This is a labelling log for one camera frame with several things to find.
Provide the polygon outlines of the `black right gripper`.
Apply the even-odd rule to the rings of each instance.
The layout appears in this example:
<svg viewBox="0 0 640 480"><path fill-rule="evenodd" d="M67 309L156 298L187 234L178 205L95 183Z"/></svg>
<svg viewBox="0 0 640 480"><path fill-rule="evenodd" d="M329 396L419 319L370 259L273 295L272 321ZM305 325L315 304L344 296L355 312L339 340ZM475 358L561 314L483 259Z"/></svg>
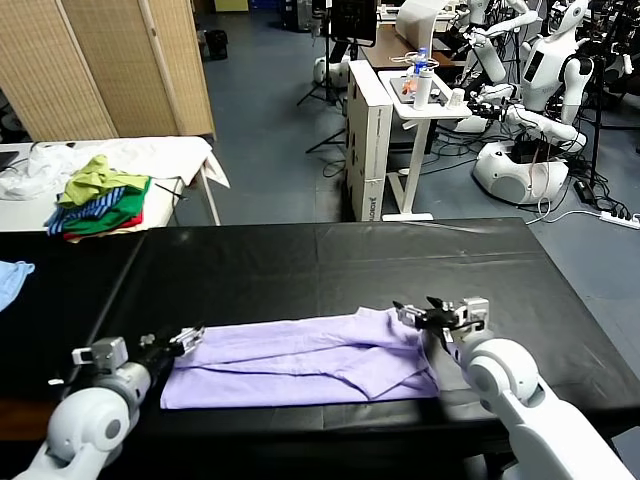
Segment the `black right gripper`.
<svg viewBox="0 0 640 480"><path fill-rule="evenodd" d="M438 297L427 296L426 300L432 308L424 310L393 301L397 319L407 327L427 331L442 345L447 345L450 343L447 336L466 321L467 307L462 304L454 306L451 301Z"/></svg>

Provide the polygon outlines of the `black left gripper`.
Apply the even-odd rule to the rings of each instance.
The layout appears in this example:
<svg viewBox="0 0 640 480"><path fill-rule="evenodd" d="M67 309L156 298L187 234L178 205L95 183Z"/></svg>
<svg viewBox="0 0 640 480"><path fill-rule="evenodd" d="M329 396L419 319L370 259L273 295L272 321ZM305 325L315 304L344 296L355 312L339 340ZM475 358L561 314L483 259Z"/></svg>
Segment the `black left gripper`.
<svg viewBox="0 0 640 480"><path fill-rule="evenodd" d="M170 370L175 359L193 351L202 341L204 326L183 328L172 337L165 332L142 335L130 362L143 366L150 375L162 375Z"/></svg>

